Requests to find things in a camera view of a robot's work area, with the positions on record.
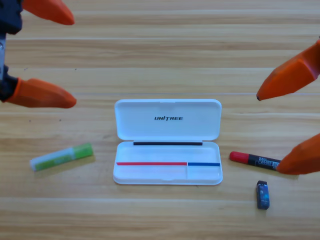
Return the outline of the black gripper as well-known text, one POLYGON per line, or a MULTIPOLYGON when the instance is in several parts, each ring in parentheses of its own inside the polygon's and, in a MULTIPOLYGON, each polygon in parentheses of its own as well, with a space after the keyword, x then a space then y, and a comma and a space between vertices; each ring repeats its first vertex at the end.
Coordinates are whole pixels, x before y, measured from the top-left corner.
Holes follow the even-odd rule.
MULTIPOLYGON (((0 66, 5 62, 6 35, 15 35, 23 26, 22 11, 62 25, 75 23, 73 13, 61 0, 2 0, 0 2, 0 66)), ((3 68, 0 101, 27 108, 63 108, 76 105, 77 100, 60 86, 37 78, 23 80, 3 68)))

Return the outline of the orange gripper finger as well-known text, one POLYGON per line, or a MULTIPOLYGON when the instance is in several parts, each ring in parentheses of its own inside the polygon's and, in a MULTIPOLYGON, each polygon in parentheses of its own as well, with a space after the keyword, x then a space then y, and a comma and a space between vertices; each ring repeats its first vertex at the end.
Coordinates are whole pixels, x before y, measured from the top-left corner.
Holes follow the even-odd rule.
POLYGON ((259 101, 295 93, 320 75, 320 41, 275 68, 264 80, 256 98, 259 101))
POLYGON ((305 175, 320 171, 320 135, 295 146, 276 167, 279 173, 305 175))

